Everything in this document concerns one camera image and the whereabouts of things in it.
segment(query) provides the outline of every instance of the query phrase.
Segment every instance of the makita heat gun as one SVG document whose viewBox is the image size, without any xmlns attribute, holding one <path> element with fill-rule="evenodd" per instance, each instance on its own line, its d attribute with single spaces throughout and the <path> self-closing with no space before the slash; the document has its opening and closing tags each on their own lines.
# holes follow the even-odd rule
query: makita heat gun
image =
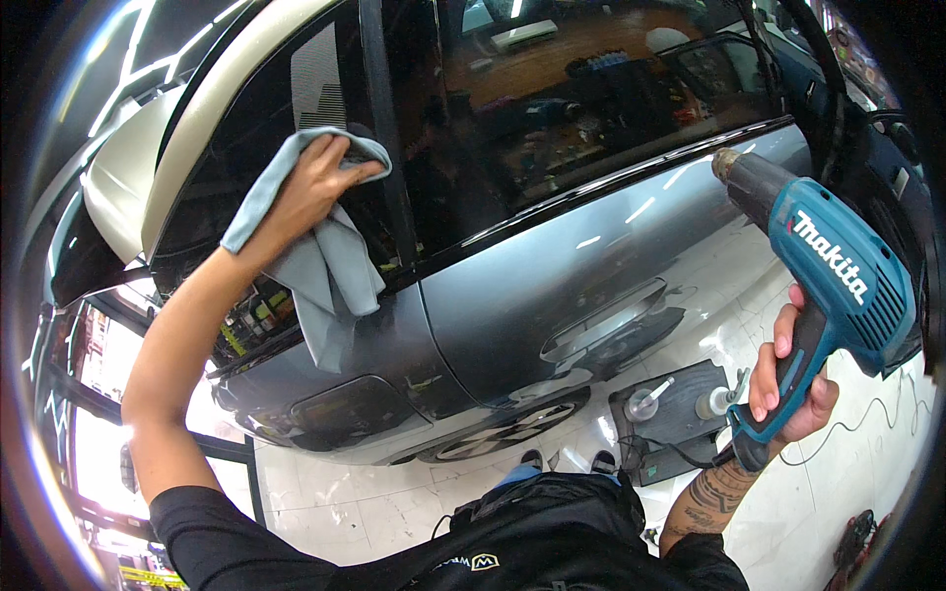
<svg viewBox="0 0 946 591">
<path fill-rule="evenodd" d="M 906 338 L 916 306 L 903 263 L 817 182 L 729 148 L 716 151 L 712 171 L 729 198 L 768 235 L 805 295 L 792 351 L 776 363 L 779 405 L 761 422 L 748 404 L 727 411 L 736 459 L 758 472 L 768 462 L 768 443 L 801 406 L 828 356 L 847 349 L 861 371 L 876 375 Z"/>
</svg>

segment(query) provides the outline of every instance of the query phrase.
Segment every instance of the foot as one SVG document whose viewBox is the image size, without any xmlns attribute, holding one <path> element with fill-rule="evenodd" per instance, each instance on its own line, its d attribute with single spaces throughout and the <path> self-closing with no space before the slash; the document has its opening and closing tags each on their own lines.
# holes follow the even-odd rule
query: foot
<svg viewBox="0 0 946 591">
<path fill-rule="evenodd" d="M 591 461 L 591 474 L 611 475 L 617 469 L 618 464 L 614 462 L 614 456 L 609 451 L 599 451 Z"/>
<path fill-rule="evenodd" d="M 542 454 L 539 453 L 537 449 L 530 449 L 526 453 L 522 454 L 522 458 L 519 459 L 520 464 L 525 464 L 527 466 L 532 466 L 536 470 L 542 470 Z"/>
</svg>

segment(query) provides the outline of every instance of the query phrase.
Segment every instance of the car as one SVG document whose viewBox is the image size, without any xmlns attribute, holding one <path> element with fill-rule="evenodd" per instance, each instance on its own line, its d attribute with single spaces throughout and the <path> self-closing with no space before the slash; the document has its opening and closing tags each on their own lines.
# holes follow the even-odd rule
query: car
<svg viewBox="0 0 946 591">
<path fill-rule="evenodd" d="M 813 15 L 792 18 L 831 53 Z M 119 308 L 109 287 L 153 281 L 151 304 L 115 312 L 143 334 L 283 140 L 322 125 L 392 157 L 388 178 L 340 200 L 385 282 L 380 309 L 346 325 L 341 370 L 320 370 L 289 289 L 261 276 L 208 377 L 235 425 L 327 461 L 522 443 L 733 302 L 777 259 L 713 178 L 719 147 L 838 192 L 896 244 L 919 292 L 930 222 L 900 212 L 929 192 L 908 131 L 892 131 L 907 123 L 864 112 L 839 70 L 772 28 L 710 0 L 252 3 L 92 159 L 53 240 L 47 299 Z M 886 371 L 919 347 L 918 325 Z"/>
</svg>

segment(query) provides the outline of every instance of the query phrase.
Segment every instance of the wheel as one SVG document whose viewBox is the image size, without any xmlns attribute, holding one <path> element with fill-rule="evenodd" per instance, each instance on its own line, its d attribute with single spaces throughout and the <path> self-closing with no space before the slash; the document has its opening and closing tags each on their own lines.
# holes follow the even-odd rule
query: wheel
<svg viewBox="0 0 946 591">
<path fill-rule="evenodd" d="M 578 412 L 587 401 L 586 391 L 550 400 L 523 412 L 502 426 L 491 426 L 460 440 L 441 443 L 418 452 L 417 459 L 428 463 L 469 460 L 512 447 L 565 421 Z"/>
</svg>

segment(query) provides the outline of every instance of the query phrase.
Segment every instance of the microfiber towel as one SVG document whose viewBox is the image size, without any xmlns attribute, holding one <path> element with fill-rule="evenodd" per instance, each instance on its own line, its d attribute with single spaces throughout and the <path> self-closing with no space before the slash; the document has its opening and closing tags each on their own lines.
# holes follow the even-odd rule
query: microfiber towel
<svg viewBox="0 0 946 591">
<path fill-rule="evenodd" d="M 253 183 L 220 241 L 223 248 L 239 252 L 270 210 L 299 155 L 312 140 L 325 133 L 351 140 L 341 168 L 370 160 L 384 165 L 384 171 L 363 183 L 391 174 L 391 157 L 374 140 L 333 127 L 297 131 L 283 142 Z M 354 319 L 377 311 L 377 294 L 384 289 L 384 281 L 368 257 L 364 238 L 351 218 L 336 203 L 326 219 L 300 236 L 265 272 L 292 290 L 299 325 L 315 366 L 339 373 L 342 355 L 353 342 Z"/>
</svg>

